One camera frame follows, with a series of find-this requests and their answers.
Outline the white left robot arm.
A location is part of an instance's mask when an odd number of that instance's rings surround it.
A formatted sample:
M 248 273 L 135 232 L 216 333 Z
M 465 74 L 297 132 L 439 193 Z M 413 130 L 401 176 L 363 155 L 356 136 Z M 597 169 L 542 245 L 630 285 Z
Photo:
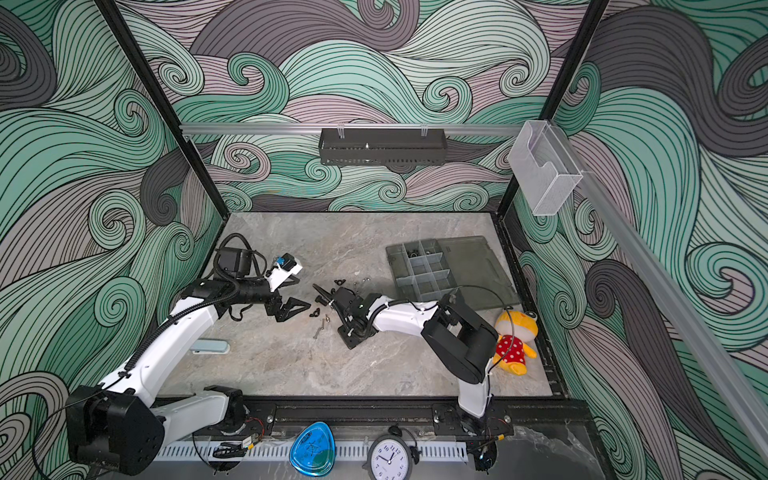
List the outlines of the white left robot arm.
M 241 390 L 210 386 L 188 398 L 156 407 L 156 397 L 193 345 L 233 306 L 264 307 L 278 322 L 307 310 L 309 303 L 283 299 L 280 289 L 298 283 L 301 261 L 290 253 L 256 268 L 262 254 L 245 243 L 222 244 L 210 275 L 186 286 L 167 319 L 95 386 L 79 386 L 64 412 L 72 461 L 137 475 L 166 445 L 217 426 L 237 434 L 246 423 Z

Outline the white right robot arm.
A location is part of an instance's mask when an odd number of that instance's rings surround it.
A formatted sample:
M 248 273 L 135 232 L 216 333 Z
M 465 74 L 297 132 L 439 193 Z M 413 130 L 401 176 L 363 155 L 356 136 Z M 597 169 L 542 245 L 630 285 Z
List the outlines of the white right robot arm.
M 315 284 L 313 288 L 319 303 L 338 314 L 338 333 L 350 350 L 379 332 L 424 340 L 458 379 L 462 428 L 477 436 L 486 430 L 486 409 L 491 400 L 489 374 L 498 332 L 464 302 L 456 289 L 436 301 L 412 302 L 379 293 L 363 298 L 345 287 L 327 291 Z

